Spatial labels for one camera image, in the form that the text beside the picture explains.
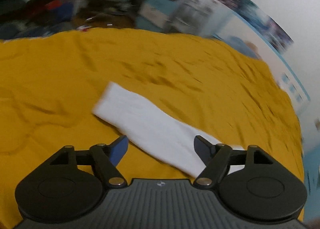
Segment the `white Nevada sweatshirt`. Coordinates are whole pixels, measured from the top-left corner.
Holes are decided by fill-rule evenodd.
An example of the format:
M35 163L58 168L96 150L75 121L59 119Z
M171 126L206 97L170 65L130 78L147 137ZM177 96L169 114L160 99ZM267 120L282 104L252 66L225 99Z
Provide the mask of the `white Nevada sweatshirt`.
M194 178L205 167L194 150L194 138L200 135L214 145L219 143L215 137L172 118L148 99L113 82L92 112L147 154Z

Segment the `mustard yellow quilt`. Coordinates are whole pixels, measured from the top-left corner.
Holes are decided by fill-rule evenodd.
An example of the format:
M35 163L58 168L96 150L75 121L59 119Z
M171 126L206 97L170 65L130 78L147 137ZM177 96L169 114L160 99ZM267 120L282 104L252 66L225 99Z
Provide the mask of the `mustard yellow quilt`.
M304 179L301 131L268 65L184 34L95 28L1 42L1 228L21 221L17 184L65 145L120 135L92 109L109 82L228 145L256 144Z

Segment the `blue pillow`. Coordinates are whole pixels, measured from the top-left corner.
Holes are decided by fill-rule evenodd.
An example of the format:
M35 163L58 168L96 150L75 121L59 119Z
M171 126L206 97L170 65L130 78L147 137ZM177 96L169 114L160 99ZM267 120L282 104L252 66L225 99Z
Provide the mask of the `blue pillow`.
M261 60L258 48L252 42L244 41L243 39L236 36L229 36L225 40L225 43L249 58Z

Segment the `white blue headboard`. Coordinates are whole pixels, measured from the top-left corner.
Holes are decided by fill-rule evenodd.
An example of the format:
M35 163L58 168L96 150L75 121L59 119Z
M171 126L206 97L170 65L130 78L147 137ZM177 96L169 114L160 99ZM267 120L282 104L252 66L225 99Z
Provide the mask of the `white blue headboard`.
M247 41L255 45L259 56L268 65L279 87L289 95L294 107L308 105L311 102L308 92L282 55L237 13L231 11L214 30L213 36L223 41L236 37L242 42Z

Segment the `wall poster strip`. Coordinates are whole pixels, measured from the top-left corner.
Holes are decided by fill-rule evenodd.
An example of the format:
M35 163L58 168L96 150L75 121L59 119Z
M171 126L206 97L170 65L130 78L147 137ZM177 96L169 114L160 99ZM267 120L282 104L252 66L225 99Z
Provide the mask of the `wall poster strip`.
M279 53L284 53L293 40L270 16L251 0L217 0L251 25Z

